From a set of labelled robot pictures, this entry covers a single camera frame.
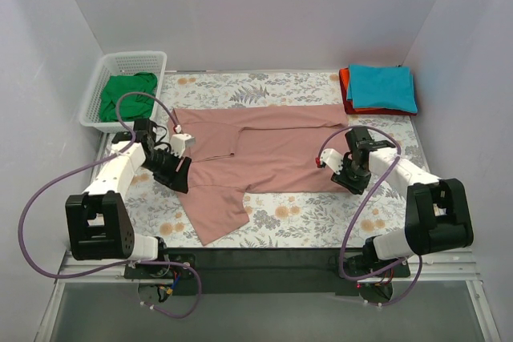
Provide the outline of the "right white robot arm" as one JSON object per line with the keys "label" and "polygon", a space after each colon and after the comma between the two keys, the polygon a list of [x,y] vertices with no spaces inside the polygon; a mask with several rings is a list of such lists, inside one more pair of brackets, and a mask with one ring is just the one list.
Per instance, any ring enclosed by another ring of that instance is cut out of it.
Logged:
{"label": "right white robot arm", "polygon": [[332,170],[332,181],[353,195],[361,195],[372,176],[388,183],[406,201],[403,228],[366,241],[363,268],[372,276],[384,274],[392,260],[469,247],[474,231],[463,183],[441,179],[401,156],[397,141],[371,136],[371,128],[342,130],[345,154],[322,146],[317,164]]}

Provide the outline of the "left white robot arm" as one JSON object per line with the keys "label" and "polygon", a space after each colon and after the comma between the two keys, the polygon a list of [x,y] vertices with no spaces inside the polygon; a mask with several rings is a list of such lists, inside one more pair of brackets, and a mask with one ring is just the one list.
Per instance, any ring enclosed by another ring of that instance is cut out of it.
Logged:
{"label": "left white robot arm", "polygon": [[165,187],[188,193],[188,170],[192,160],[185,155],[195,138],[177,132],[166,149],[157,147],[157,125],[137,119],[133,131],[119,132],[111,143],[115,156],[105,163],[92,184],[80,195],[68,197],[65,209],[71,254],[76,260],[143,261],[143,268],[155,278],[165,276],[170,258],[161,252],[158,237],[135,232],[124,198],[140,168],[151,172]]}

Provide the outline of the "pink t shirt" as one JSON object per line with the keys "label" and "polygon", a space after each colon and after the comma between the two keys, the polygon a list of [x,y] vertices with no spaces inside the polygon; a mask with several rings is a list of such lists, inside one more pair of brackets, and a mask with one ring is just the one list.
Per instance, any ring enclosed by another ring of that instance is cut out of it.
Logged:
{"label": "pink t shirt", "polygon": [[340,105],[175,109],[195,137],[188,193],[178,196],[202,245],[244,226],[244,195],[345,189],[315,163],[322,143],[348,119]]}

